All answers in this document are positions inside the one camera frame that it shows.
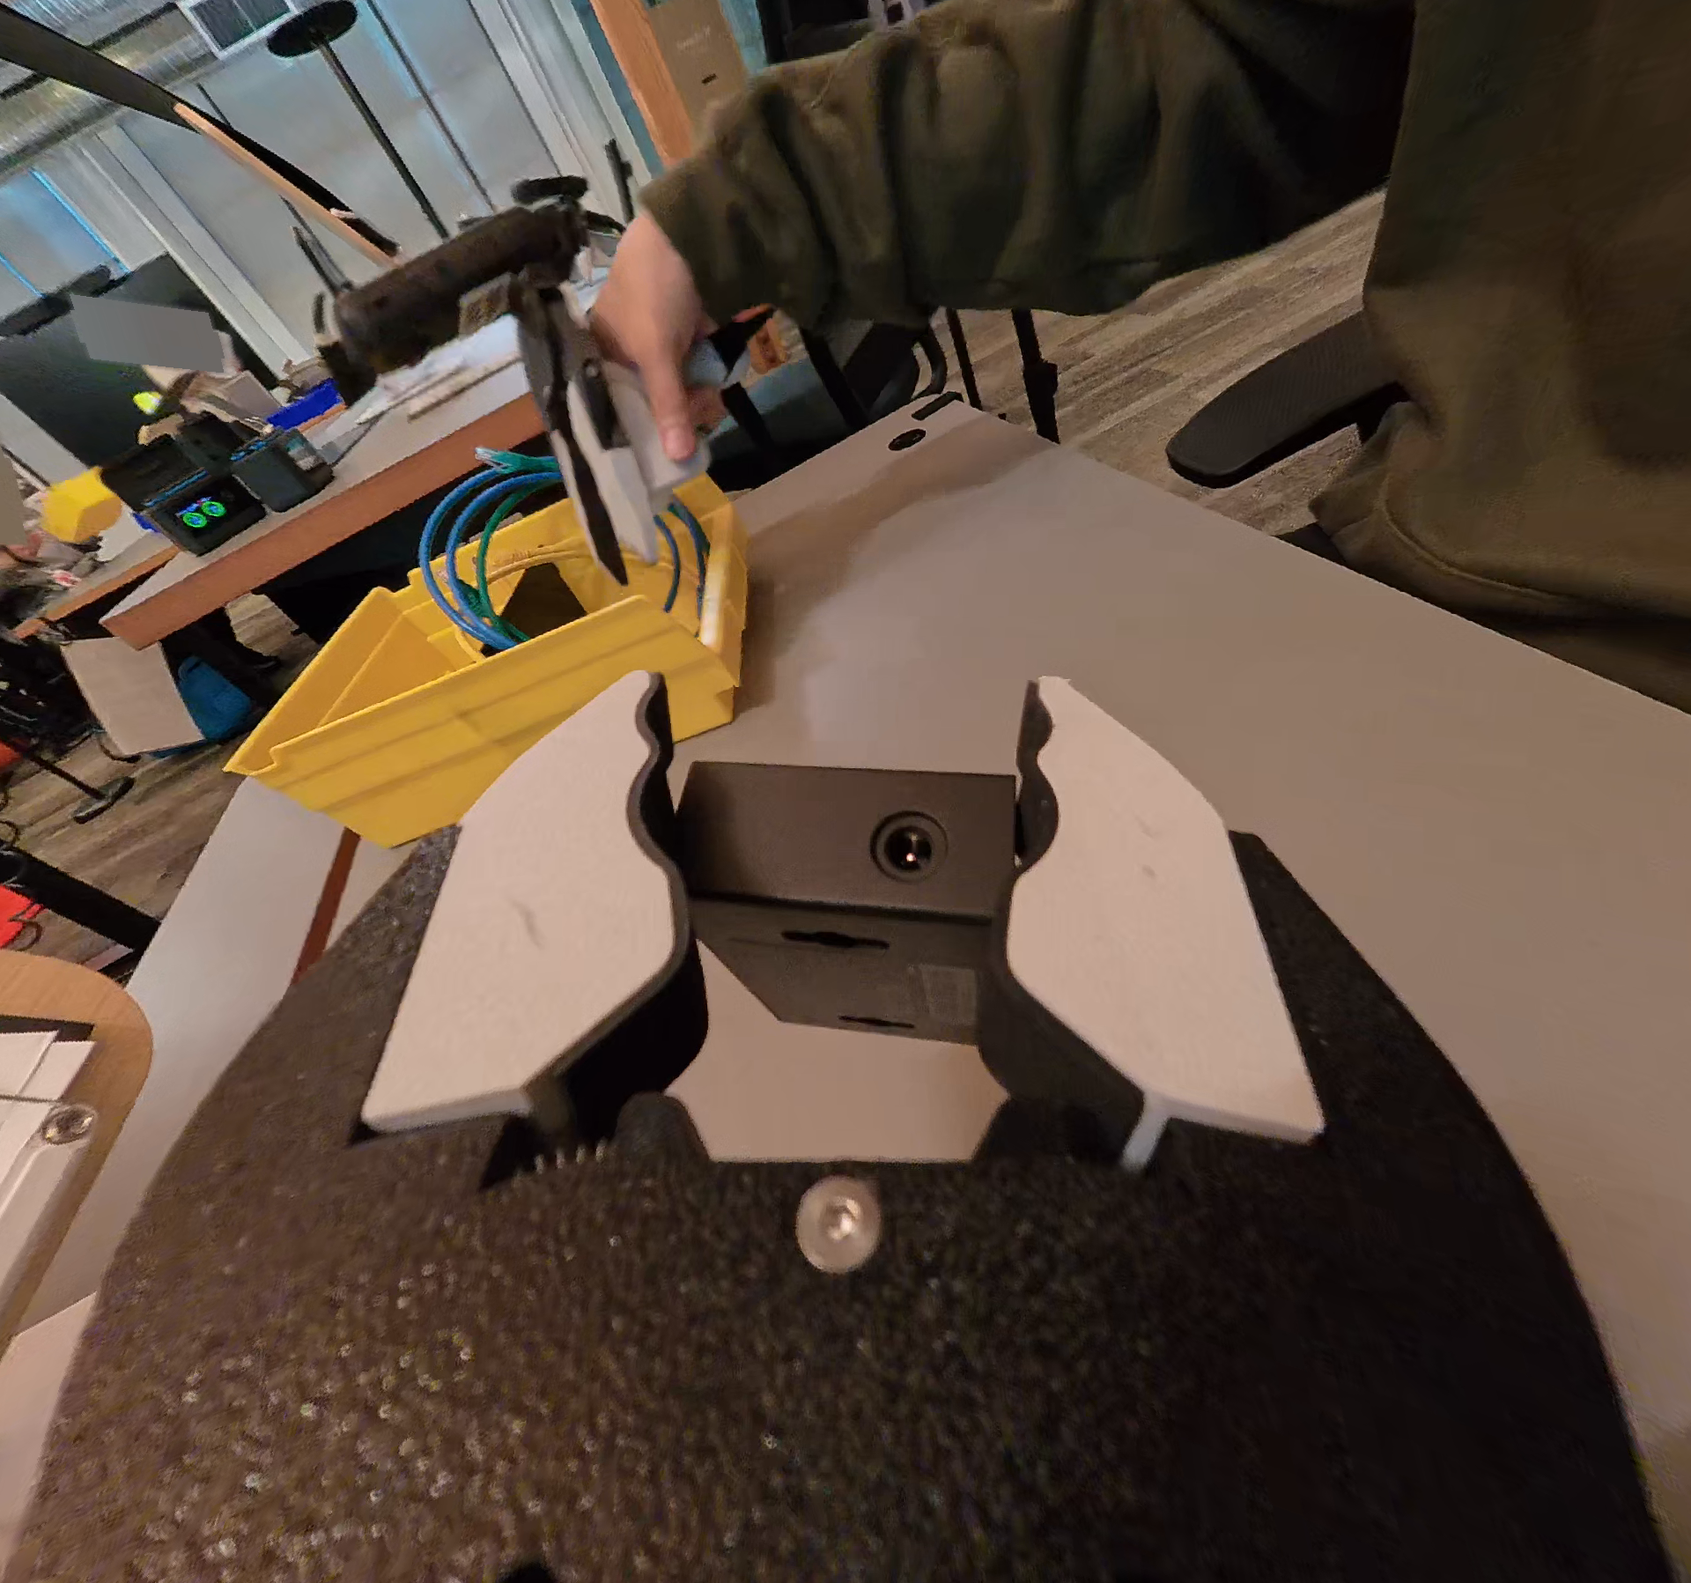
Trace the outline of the person's right forearm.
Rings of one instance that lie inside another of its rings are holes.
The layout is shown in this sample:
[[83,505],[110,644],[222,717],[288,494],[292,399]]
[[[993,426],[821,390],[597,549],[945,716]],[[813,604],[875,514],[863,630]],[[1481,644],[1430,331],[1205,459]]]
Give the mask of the person's right forearm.
[[947,0],[760,73],[647,214],[713,317],[1128,306],[1384,183],[1413,0]]

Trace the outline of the wooden post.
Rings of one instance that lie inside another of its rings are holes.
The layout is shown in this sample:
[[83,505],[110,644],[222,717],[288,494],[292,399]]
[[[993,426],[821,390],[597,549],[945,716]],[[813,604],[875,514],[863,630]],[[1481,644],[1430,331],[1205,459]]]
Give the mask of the wooden post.
[[694,126],[649,0],[588,0],[654,145],[658,170],[685,159]]

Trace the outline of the black network switch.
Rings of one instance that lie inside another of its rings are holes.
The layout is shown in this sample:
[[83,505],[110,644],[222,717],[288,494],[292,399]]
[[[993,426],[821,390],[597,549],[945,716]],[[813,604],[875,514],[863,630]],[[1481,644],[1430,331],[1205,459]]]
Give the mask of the black network switch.
[[1009,774],[700,761],[676,816],[694,933],[777,1019],[978,1043]]

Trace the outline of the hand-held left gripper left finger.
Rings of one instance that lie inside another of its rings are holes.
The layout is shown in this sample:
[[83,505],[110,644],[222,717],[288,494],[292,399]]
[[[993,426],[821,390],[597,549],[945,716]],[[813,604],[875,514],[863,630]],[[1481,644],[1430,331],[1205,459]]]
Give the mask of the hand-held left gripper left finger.
[[361,1124],[517,1120],[612,1144],[705,1047],[705,966],[670,791],[667,684],[628,672],[467,811]]

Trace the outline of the black floor lamp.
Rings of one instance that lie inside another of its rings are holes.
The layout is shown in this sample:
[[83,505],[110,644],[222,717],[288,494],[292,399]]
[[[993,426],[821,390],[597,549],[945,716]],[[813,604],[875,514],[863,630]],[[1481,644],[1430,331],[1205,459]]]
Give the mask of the black floor lamp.
[[358,15],[359,9],[354,2],[328,0],[279,24],[268,35],[266,48],[272,55],[286,60],[301,60],[308,53],[315,53],[325,60],[387,163],[434,231],[434,238],[445,242],[451,232],[442,212],[414,176],[387,126],[379,121],[345,59],[337,53],[339,42],[358,26]]

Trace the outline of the wooden clipboard stand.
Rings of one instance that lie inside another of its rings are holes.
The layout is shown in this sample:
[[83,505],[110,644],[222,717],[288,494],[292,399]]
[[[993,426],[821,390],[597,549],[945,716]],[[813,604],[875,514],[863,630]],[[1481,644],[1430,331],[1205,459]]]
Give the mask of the wooden clipboard stand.
[[131,994],[94,968],[10,950],[2,963],[4,1016],[87,1021],[96,1030],[96,1050],[72,1091],[78,1104],[96,1111],[96,1131],[46,1246],[34,1263],[30,1287],[10,1318],[2,1312],[2,1341],[8,1347],[30,1319],[61,1244],[138,1105],[154,1060],[154,1038]]

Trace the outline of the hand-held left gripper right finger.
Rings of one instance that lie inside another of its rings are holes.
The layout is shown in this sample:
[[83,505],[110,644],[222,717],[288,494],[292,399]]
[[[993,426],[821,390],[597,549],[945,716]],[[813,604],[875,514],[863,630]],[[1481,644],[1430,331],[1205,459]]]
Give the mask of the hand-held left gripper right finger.
[[1148,1168],[1176,1124],[1307,1146],[1324,1111],[1234,840],[1157,748],[1035,679],[982,1058],[1080,1151]]

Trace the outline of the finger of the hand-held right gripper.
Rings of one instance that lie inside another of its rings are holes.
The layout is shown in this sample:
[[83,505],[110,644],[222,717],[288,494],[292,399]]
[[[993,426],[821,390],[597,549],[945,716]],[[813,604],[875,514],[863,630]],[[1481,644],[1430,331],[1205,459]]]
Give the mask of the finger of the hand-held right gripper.
[[608,512],[619,544],[641,562],[658,562],[658,518],[669,511],[683,483],[707,472],[709,443],[698,439],[689,459],[669,456],[639,375],[632,368],[606,362],[606,382],[621,439],[608,452]]
[[608,578],[627,586],[599,472],[623,428],[601,348],[562,285],[519,287],[519,353],[588,549]]

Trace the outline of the yellow plastic container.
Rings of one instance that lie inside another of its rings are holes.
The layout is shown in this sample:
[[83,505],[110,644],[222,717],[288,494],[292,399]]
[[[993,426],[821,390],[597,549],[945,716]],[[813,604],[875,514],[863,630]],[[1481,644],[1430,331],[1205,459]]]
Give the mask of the yellow plastic container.
[[57,481],[39,498],[41,527],[65,544],[87,544],[110,531],[125,503],[99,468],[83,468]]

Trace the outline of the yellow plastic bin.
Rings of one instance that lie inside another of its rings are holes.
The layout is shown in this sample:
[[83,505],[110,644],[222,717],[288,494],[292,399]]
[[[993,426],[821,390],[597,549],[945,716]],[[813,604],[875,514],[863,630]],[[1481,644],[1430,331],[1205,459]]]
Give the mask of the yellow plastic bin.
[[451,494],[442,547],[376,589],[259,721],[228,770],[400,847],[469,811],[541,737],[632,672],[667,683],[676,741],[727,727],[744,679],[749,534],[711,478],[661,516],[619,584],[568,500],[491,472]]

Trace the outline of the blue bag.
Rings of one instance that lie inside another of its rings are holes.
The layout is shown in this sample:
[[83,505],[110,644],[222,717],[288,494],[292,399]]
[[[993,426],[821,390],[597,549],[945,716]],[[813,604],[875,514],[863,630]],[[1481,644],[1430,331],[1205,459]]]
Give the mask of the blue bag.
[[200,741],[207,745],[250,732],[264,714],[248,692],[200,657],[184,659],[175,681]]

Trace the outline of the brown cardboard sheet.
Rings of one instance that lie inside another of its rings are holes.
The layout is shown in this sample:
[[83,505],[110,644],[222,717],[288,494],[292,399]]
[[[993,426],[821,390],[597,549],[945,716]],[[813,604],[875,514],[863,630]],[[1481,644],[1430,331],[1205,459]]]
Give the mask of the brown cardboard sheet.
[[663,0],[650,18],[694,137],[703,139],[722,108],[749,82],[724,0]]

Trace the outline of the black charger with green display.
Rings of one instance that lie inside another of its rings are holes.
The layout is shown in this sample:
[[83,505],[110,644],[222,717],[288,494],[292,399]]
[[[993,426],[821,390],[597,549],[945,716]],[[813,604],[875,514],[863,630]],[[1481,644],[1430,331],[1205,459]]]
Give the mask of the black charger with green display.
[[171,439],[138,445],[105,461],[98,474],[147,529],[195,556],[266,518],[264,505],[226,467],[207,467]]

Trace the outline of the white air vent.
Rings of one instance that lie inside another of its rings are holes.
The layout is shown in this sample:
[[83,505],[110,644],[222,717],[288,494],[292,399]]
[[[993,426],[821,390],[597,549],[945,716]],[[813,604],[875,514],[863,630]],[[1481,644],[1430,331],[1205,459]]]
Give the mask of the white air vent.
[[218,59],[262,40],[295,13],[295,0],[178,0],[176,7]]

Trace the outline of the person's right hand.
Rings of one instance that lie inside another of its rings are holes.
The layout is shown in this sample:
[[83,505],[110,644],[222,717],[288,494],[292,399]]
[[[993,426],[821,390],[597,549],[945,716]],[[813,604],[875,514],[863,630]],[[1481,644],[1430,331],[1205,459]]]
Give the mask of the person's right hand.
[[711,388],[685,379],[709,322],[687,262],[649,214],[627,225],[588,324],[601,351],[638,377],[667,456],[674,463],[694,457],[700,428],[722,414]]

